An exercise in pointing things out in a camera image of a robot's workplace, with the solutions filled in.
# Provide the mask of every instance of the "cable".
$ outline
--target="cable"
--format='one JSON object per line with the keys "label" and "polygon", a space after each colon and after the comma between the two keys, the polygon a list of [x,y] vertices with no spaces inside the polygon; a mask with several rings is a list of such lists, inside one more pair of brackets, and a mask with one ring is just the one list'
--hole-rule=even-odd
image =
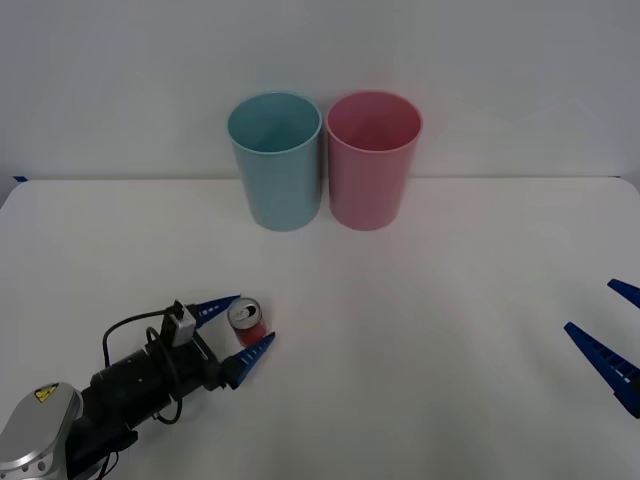
{"label": "cable", "polygon": [[[155,312],[134,315],[133,317],[125,318],[124,320],[109,327],[107,331],[104,332],[104,335],[102,337],[102,354],[104,356],[105,368],[111,365],[111,360],[109,359],[109,345],[108,345],[109,335],[111,335],[115,330],[122,327],[123,325],[126,325],[131,322],[135,322],[137,320],[143,320],[145,318],[159,317],[161,315],[164,315],[167,312],[167,310],[158,310]],[[176,409],[176,414],[172,419],[167,420],[159,413],[157,414],[156,418],[160,422],[164,423],[165,425],[173,425],[178,420],[180,420],[180,415],[182,414],[182,394],[180,393],[180,378],[178,377],[178,372],[176,370],[175,365],[173,364],[173,360],[171,360],[171,357],[169,356],[169,352],[167,351],[167,348],[164,346],[164,344],[162,343],[162,340],[160,339],[160,334],[153,327],[149,327],[146,330],[146,336],[147,336],[147,342],[151,342],[151,336],[153,336],[156,340],[158,340],[158,345],[160,345],[162,353],[164,354],[165,359],[167,360],[167,364],[169,365],[169,370],[171,371],[171,376],[173,377],[173,381],[176,387],[176,396],[178,397],[178,400],[177,400],[178,407]],[[107,470],[107,466],[109,465],[109,460],[111,459],[111,453],[107,454],[107,458],[102,464],[102,468],[100,469],[100,473],[96,477],[96,480],[102,480],[104,477],[109,475],[114,468],[116,468],[116,465],[120,461],[120,454],[118,452],[113,452],[113,453],[115,453],[116,455],[116,461],[113,463],[111,468]]]}
{"label": "cable", "polygon": [[160,334],[156,331],[156,329],[153,327],[147,327],[145,334],[147,336],[148,343],[151,343],[152,336],[155,340],[158,341],[158,345],[160,346],[160,349],[164,354],[165,360],[167,361],[167,365],[169,365],[169,371],[171,372],[171,376],[173,377],[173,383],[176,389],[175,396],[177,397],[176,403],[178,404],[176,408],[176,414],[173,416],[173,418],[167,420],[162,415],[160,415],[160,413],[158,413],[155,418],[156,420],[160,421],[161,423],[164,423],[165,425],[173,425],[178,420],[180,420],[180,415],[182,414],[182,393],[180,392],[180,377],[178,377],[178,370],[176,369],[176,366],[173,364],[173,360],[171,360],[171,356],[167,351],[167,347],[165,347],[164,343],[162,343],[162,340],[160,339]]}
{"label": "cable", "polygon": [[133,317],[125,318],[124,320],[109,327],[109,329],[106,332],[104,332],[104,336],[102,337],[102,354],[104,355],[104,366],[108,367],[109,365],[111,365],[111,361],[109,360],[109,347],[107,346],[107,339],[109,338],[109,335],[113,333],[114,330],[116,330],[117,328],[120,328],[123,325],[126,325],[127,323],[135,322],[136,320],[142,320],[142,319],[151,318],[151,317],[159,317],[161,315],[164,315],[165,311],[166,310],[158,310],[157,312],[142,313],[140,315],[135,315]]}
{"label": "cable", "polygon": [[102,480],[104,477],[109,475],[114,468],[116,468],[116,465],[120,461],[120,454],[118,452],[114,452],[114,453],[116,454],[116,461],[113,462],[113,465],[111,465],[111,468],[107,470],[107,465],[109,465],[109,460],[111,459],[111,454],[108,454],[106,460],[102,464],[102,468],[100,469],[100,473],[96,477],[96,480]]}

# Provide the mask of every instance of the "white tabletop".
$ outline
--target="white tabletop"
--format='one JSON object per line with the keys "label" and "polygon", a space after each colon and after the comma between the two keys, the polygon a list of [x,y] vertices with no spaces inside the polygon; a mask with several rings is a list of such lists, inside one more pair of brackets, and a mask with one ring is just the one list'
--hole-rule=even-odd
{"label": "white tabletop", "polygon": [[[0,424],[41,384],[86,387],[116,321],[242,292],[269,353],[141,426],[118,478],[636,480],[640,424],[562,327],[640,364],[640,312],[606,286],[640,285],[639,245],[640,197],[609,178],[412,180],[386,229],[325,195],[290,233],[236,180],[30,181],[0,210]],[[202,335],[239,349],[224,319]]]}

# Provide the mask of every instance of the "red can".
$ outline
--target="red can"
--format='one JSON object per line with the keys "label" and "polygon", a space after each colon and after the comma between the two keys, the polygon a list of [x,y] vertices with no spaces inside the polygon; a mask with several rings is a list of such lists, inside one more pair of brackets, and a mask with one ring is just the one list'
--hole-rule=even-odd
{"label": "red can", "polygon": [[258,343],[267,334],[260,304],[253,298],[238,298],[227,310],[229,325],[243,347]]}

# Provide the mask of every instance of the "white wall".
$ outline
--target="white wall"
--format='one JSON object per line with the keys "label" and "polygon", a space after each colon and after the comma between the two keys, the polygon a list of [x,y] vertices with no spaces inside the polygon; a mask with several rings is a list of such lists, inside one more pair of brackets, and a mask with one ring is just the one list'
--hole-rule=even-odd
{"label": "white wall", "polygon": [[416,174],[633,176],[639,32],[638,0],[2,0],[0,175],[235,175],[243,97],[390,88],[438,134]]}

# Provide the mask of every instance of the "warning sticker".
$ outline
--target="warning sticker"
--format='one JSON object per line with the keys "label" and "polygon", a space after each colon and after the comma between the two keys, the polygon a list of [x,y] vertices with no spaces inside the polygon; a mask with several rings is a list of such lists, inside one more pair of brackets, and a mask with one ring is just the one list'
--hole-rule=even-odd
{"label": "warning sticker", "polygon": [[40,400],[40,403],[44,403],[44,401],[51,396],[53,392],[58,388],[58,384],[54,383],[52,385],[47,385],[46,387],[39,388],[35,391],[36,398]]}

